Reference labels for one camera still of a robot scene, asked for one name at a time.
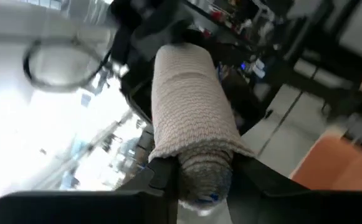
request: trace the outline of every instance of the window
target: window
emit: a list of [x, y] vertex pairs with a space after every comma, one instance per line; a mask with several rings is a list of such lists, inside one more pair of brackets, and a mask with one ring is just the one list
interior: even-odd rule
[[49, 9], [55, 9], [60, 10], [62, 7], [62, 1], [61, 0], [15, 0], [18, 2], [26, 2], [29, 4], [33, 4], [36, 6], [42, 6]]

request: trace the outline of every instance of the orange mat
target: orange mat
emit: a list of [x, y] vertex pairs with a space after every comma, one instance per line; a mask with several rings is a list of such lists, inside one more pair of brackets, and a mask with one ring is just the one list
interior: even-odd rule
[[312, 190], [362, 190], [362, 149], [325, 136], [311, 148], [292, 180]]

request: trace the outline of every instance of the gray knit cover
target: gray knit cover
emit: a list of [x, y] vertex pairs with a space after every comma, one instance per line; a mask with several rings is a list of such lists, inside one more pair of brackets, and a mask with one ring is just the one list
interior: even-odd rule
[[151, 93], [156, 157], [177, 156], [179, 202], [209, 210], [229, 191], [234, 152], [254, 156], [242, 143], [210, 54], [193, 44], [158, 51]]

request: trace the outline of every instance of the rolled towel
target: rolled towel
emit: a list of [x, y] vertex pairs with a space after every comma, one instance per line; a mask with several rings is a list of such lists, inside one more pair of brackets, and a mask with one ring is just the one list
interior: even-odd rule
[[231, 185], [234, 152], [242, 143], [212, 58], [193, 44], [158, 51], [151, 94], [156, 147], [149, 159], [177, 156], [180, 202], [192, 210], [221, 203]]

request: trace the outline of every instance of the black cable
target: black cable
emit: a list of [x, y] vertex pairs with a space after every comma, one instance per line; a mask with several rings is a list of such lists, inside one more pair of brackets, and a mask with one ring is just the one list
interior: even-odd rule
[[[78, 48], [82, 52], [91, 55], [96, 60], [100, 61], [98, 68], [96, 71], [91, 73], [87, 78], [83, 80], [71, 84], [66, 85], [54, 85], [51, 83], [47, 83], [42, 80], [38, 80], [35, 75], [30, 71], [30, 59], [35, 56], [38, 51], [40, 51], [41, 47], [53, 47], [53, 46], [71, 46]], [[103, 59], [91, 48], [89, 48], [86, 44], [82, 43], [77, 39], [64, 39], [64, 38], [49, 38], [49, 39], [38, 39], [34, 41], [30, 47], [26, 50], [23, 59], [23, 71], [26, 78], [30, 81], [31, 85], [41, 88], [47, 91], [55, 91], [55, 92], [68, 92], [72, 91], [78, 87], [88, 85], [96, 76], [96, 74], [105, 66], [107, 66], [108, 59], [110, 58], [111, 51], [109, 50], [108, 53], [104, 56]]]
[[329, 111], [326, 110], [326, 106], [328, 106], [328, 102], [326, 102], [326, 100], [323, 101], [323, 105], [322, 107], [320, 108], [320, 113], [323, 115], [323, 116], [328, 116], [329, 115]]
[[[317, 74], [317, 72], [319, 71], [319, 67], [315, 68], [315, 71], [313, 72], [312, 76], [311, 76], [311, 80], [313, 80], [315, 78], [315, 75]], [[290, 112], [292, 112], [294, 106], [297, 104], [298, 100], [301, 98], [301, 96], [303, 95], [304, 91], [300, 91], [300, 93], [297, 95], [297, 97], [294, 99], [292, 105], [290, 105], [290, 107], [288, 108], [288, 110], [286, 111], [285, 115], [282, 117], [282, 119], [279, 121], [278, 125], [276, 126], [276, 128], [272, 131], [270, 137], [268, 138], [268, 140], [266, 140], [266, 142], [264, 143], [264, 145], [261, 147], [261, 150], [259, 151], [257, 156], [260, 156], [262, 154], [262, 152], [264, 151], [264, 149], [268, 146], [269, 142], [271, 141], [272, 137], [276, 134], [276, 132], [280, 129], [281, 125], [285, 122], [287, 116], [290, 114]]]

